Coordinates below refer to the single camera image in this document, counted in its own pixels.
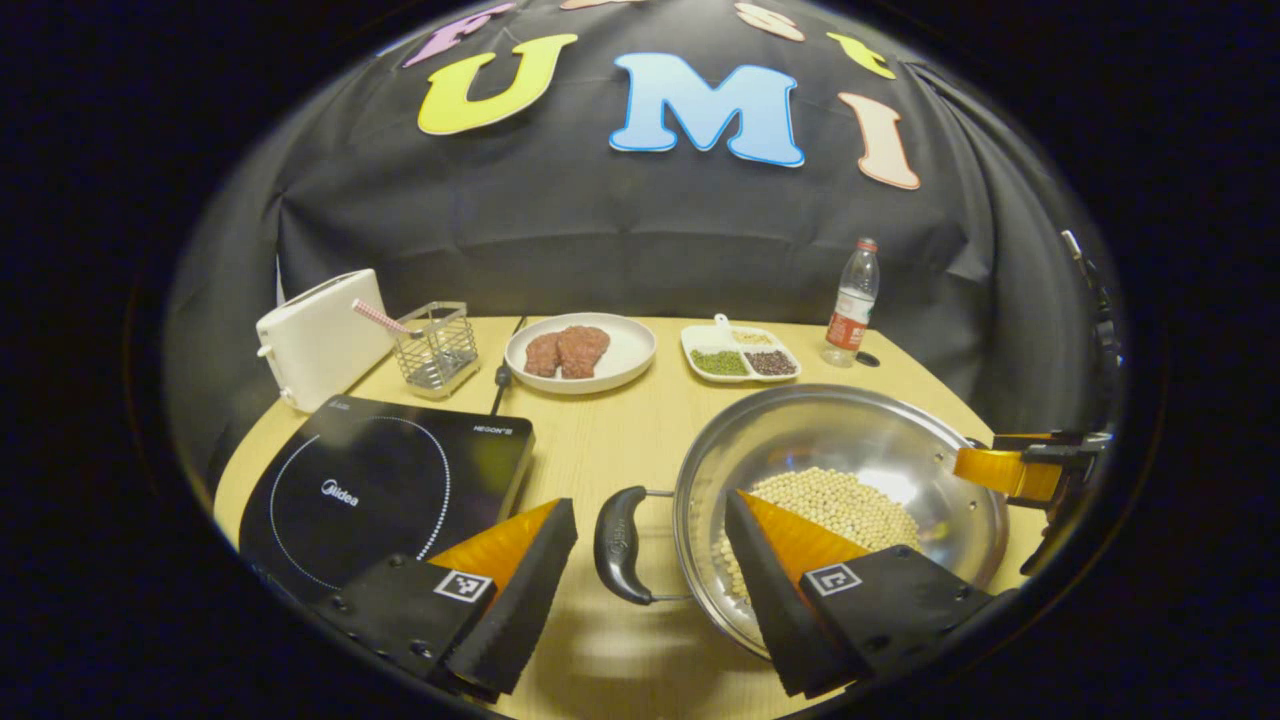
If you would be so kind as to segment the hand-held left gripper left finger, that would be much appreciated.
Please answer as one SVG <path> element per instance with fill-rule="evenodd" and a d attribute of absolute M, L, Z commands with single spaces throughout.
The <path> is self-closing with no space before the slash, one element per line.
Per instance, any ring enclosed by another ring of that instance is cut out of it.
<path fill-rule="evenodd" d="M 554 498 L 431 559 L 393 553 L 310 607 L 393 673 L 493 702 L 518 684 L 577 537 L 572 500 Z"/>

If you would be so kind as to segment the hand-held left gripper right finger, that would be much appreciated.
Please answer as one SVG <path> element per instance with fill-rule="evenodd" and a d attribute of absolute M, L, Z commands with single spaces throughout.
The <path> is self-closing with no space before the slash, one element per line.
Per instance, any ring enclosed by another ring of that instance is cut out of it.
<path fill-rule="evenodd" d="M 928 673 L 993 602 L 906 544 L 869 551 L 742 491 L 726 500 L 724 529 L 788 694 Z"/>

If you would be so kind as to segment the stainless steel pot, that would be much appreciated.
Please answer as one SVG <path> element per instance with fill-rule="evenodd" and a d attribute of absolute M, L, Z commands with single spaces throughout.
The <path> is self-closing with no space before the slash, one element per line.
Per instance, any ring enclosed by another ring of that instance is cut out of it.
<path fill-rule="evenodd" d="M 972 439 L 909 404 L 869 389 L 782 386 L 731 404 L 694 438 L 666 497 L 675 559 L 691 600 L 730 639 L 768 659 L 754 610 L 724 552 L 724 505 L 786 479 L 801 503 L 829 509 L 819 479 L 845 477 L 915 523 L 923 553 L 989 593 L 1021 582 L 1006 501 L 954 475 Z"/>

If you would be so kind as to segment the black induction cooktop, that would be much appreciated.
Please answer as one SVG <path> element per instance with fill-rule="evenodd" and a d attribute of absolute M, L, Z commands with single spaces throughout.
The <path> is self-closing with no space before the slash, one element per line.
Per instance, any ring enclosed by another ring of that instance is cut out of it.
<path fill-rule="evenodd" d="M 332 397 L 251 492 L 241 557 L 315 603 L 394 553 L 425 561 L 504 521 L 532 456 L 532 423 Z"/>

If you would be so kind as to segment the pile of soybeans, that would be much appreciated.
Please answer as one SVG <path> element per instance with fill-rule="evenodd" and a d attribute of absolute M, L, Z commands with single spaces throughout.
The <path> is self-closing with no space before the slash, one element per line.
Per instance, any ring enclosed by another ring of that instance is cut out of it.
<path fill-rule="evenodd" d="M 740 489 L 750 518 L 796 585 L 805 571 L 905 544 L 920 551 L 908 510 L 852 473 L 810 468 Z"/>

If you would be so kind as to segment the clear plastic water bottle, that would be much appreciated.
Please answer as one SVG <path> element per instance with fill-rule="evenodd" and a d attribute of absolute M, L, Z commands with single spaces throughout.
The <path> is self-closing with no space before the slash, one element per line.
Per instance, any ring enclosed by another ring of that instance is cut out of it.
<path fill-rule="evenodd" d="M 881 287 L 878 243 L 860 238 L 838 281 L 820 357 L 832 366 L 855 363 Z"/>

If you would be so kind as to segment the white round plate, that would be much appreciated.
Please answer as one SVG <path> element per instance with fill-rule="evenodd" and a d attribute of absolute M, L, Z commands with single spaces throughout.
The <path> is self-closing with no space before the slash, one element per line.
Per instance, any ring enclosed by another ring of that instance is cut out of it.
<path fill-rule="evenodd" d="M 595 327 L 611 337 L 609 347 L 594 366 L 594 377 L 564 379 L 562 372 L 554 377 L 539 377 L 524 370 L 527 347 L 536 337 L 572 325 Z M 609 313 L 568 313 L 534 322 L 515 333 L 503 359 L 513 377 L 534 389 L 552 395 L 594 395 L 640 377 L 650 366 L 655 351 L 655 334 L 640 322 Z"/>

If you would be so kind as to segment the white divided dish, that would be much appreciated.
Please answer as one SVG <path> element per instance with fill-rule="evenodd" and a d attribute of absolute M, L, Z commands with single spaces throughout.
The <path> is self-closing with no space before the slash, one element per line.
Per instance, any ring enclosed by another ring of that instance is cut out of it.
<path fill-rule="evenodd" d="M 736 343 L 732 340 L 732 337 L 730 334 L 731 331 L 753 331 L 753 332 L 760 332 L 760 333 L 772 334 L 773 338 L 774 338 L 774 341 L 776 341 L 776 346 L 772 346 L 772 347 L 759 347 L 759 346 L 739 345 L 739 343 Z M 780 383 L 780 382 L 786 382 L 786 380 L 796 380 L 801 375 L 801 372 L 803 372 L 803 365 L 801 365 L 800 360 L 795 356 L 795 354 L 785 345 L 785 342 L 776 333 L 773 333 L 773 332 L 771 332 L 767 328 L 760 327 L 760 325 L 744 325 L 744 324 L 732 322 L 724 314 L 716 315 L 714 319 L 712 320 L 712 323 L 709 323 L 709 324 L 694 324 L 694 325 L 685 327 L 681 331 L 680 338 L 681 338 L 681 347 L 682 347 L 682 351 L 684 351 L 685 360 L 687 361 L 687 365 L 690 366 L 690 369 L 692 370 L 692 373 L 695 375 L 698 375 L 700 379 L 707 380 L 707 382 L 718 383 L 718 384 L 740 384 L 740 383 L 748 383 L 748 382 Z M 739 354 L 741 354 L 742 360 L 746 364 L 746 368 L 749 370 L 749 374 L 746 377 L 717 377 L 717 375 L 705 375 L 705 374 L 701 374 L 692 365 L 692 360 L 690 357 L 690 352 L 694 351 L 694 350 L 700 350 L 703 352 L 716 352 L 716 351 L 726 351 L 726 350 L 737 351 Z M 745 359 L 744 354 L 745 352 L 753 352 L 753 351 L 772 351 L 772 350 L 785 351 L 797 364 L 799 373 L 796 375 L 785 375 L 785 377 L 763 377 L 763 375 L 758 375 L 756 373 L 754 373 L 751 370 L 751 368 L 749 366 L 748 360 Z"/>

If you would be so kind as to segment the pink striped straw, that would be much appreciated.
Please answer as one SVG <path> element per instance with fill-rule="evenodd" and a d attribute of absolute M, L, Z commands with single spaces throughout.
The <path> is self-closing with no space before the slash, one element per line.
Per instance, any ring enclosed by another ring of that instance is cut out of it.
<path fill-rule="evenodd" d="M 372 305 L 365 302 L 361 299 L 356 299 L 351 304 L 351 309 L 357 315 L 360 315 L 360 316 L 362 316 L 362 318 L 365 318 L 365 319 L 375 323 L 376 325 L 379 325 L 380 328 L 383 328 L 385 331 L 389 331 L 389 332 L 397 333 L 397 334 L 407 334 L 410 337 L 416 337 L 417 336 L 416 331 L 410 329 L 407 325 L 404 325 L 404 324 L 399 323 L 398 320 L 388 316 L 384 311 L 378 310 L 376 307 L 374 307 Z"/>

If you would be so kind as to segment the white toaster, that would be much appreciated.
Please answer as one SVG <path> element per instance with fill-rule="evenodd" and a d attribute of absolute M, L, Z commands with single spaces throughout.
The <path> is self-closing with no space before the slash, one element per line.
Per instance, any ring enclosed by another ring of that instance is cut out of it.
<path fill-rule="evenodd" d="M 256 322 L 259 356 L 294 410 L 315 413 L 390 352 L 390 332 L 358 315 L 357 300 L 385 310 L 375 270 L 337 275 Z"/>

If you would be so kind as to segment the black backdrop cloth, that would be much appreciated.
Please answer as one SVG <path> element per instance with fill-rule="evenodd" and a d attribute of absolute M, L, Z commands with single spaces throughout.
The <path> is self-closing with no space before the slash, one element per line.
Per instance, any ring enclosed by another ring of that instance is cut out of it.
<path fill-rule="evenodd" d="M 426 56 L 433 20 L 284 115 L 212 197 L 164 331 L 172 437 L 215 484 L 276 401 L 256 320 L 372 269 L 387 307 L 824 324 L 861 237 L 870 327 L 995 432 L 1106 424 L 1100 245 L 977 82 L 876 18 L 753 0 L 516 0 Z"/>

